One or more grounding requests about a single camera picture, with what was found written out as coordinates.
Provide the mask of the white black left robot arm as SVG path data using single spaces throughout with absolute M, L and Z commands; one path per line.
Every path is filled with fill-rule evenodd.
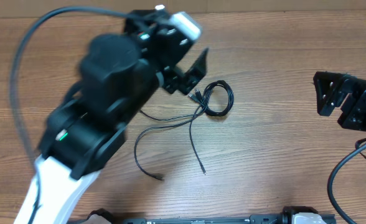
M 188 94 L 207 72 L 203 51 L 178 63 L 202 34 L 185 12 L 135 10 L 122 33 L 96 36 L 80 79 L 49 114 L 16 223 L 67 223 L 84 192 L 126 140 L 126 127 L 158 88 Z

